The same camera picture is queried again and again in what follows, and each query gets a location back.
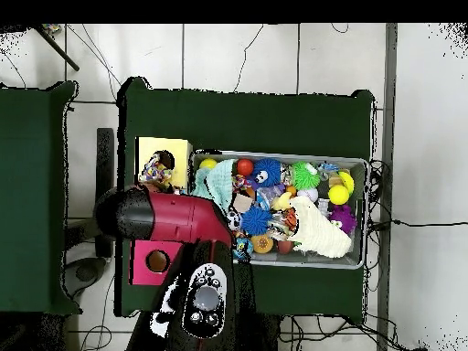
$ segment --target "rubber duck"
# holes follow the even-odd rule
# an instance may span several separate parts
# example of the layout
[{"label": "rubber duck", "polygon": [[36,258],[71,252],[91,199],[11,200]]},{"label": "rubber duck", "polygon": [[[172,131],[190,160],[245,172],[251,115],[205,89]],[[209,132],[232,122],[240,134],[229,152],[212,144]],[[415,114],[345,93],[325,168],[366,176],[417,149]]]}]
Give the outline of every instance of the rubber duck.
[{"label": "rubber duck", "polygon": [[287,191],[284,194],[282,194],[280,197],[274,198],[271,203],[271,208],[276,211],[284,211],[284,210],[287,210],[288,208],[291,208],[291,205],[289,204],[289,200],[291,199],[292,194],[293,193]]}]

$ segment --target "green tabletop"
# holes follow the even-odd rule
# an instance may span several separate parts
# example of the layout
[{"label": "green tabletop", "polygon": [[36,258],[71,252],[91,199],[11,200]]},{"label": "green tabletop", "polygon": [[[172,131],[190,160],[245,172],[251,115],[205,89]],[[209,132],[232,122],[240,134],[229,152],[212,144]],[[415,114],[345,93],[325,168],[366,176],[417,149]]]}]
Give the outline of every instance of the green tabletop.
[{"label": "green tabletop", "polygon": [[75,314],[61,288],[66,214],[64,112],[74,82],[0,87],[0,311]]},{"label": "green tabletop", "polygon": [[[150,90],[142,78],[119,91],[119,165],[133,183],[137,136],[187,139],[194,149],[309,154],[369,159],[373,96],[270,95]],[[123,243],[116,312],[149,310],[154,286],[128,283],[130,246]],[[253,265],[257,310],[265,314],[345,314],[362,320],[363,269]]]}]

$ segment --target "pink box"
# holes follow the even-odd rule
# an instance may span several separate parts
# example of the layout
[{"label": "pink box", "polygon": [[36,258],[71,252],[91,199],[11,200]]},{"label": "pink box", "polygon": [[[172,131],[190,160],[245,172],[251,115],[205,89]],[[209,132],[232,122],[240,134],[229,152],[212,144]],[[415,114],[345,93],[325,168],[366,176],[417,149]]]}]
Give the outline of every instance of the pink box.
[{"label": "pink box", "polygon": [[[130,260],[133,265],[130,265],[129,283],[132,285],[161,285],[179,249],[182,247],[182,243],[137,239],[132,244],[134,244],[134,249],[130,249],[130,251],[133,252],[133,257]],[[153,250],[161,250],[169,256],[170,263],[165,271],[156,273],[150,271],[146,265],[146,257]]]}]

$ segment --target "white fluffy toy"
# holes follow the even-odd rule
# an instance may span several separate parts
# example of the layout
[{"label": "white fluffy toy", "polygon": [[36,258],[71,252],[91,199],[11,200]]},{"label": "white fluffy toy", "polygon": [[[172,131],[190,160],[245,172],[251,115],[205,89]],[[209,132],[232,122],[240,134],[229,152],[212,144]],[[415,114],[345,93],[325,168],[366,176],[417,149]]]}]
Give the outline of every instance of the white fluffy toy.
[{"label": "white fluffy toy", "polygon": [[351,239],[333,225],[308,197],[290,199],[299,227],[289,241],[301,242],[294,250],[316,251],[329,258],[343,257],[351,247]]}]

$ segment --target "gray plastic bin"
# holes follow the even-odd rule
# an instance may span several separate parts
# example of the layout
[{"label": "gray plastic bin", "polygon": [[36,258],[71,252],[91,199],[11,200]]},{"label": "gray plastic bin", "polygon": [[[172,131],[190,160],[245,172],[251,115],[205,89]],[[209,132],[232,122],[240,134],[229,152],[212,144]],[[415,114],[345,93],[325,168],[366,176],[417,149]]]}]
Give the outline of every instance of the gray plastic bin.
[{"label": "gray plastic bin", "polygon": [[[292,251],[288,254],[278,254],[270,252],[266,254],[253,253],[251,263],[256,265],[276,265],[276,266],[293,266],[293,267],[311,267],[311,268],[333,268],[333,269],[357,269],[364,264],[366,259],[366,230],[368,217],[368,200],[367,189],[370,176],[369,164],[363,159],[340,158],[340,157],[323,157],[323,156],[300,156],[297,154],[258,154],[248,152],[234,151],[219,151],[220,154],[212,154],[204,151],[195,151],[191,155],[191,163],[195,172],[200,166],[200,163],[210,157],[218,162],[227,159],[250,159],[252,162],[264,157],[270,157],[279,160],[282,163],[291,165],[298,161],[319,163],[332,163],[340,168],[349,169],[351,176],[355,181],[355,189],[349,198],[348,205],[355,211],[357,219],[357,227],[350,236],[352,244],[349,252],[339,259],[330,259],[321,256],[315,252],[302,253],[300,251]],[[321,182],[317,187],[319,197],[328,198],[328,181]]]}]

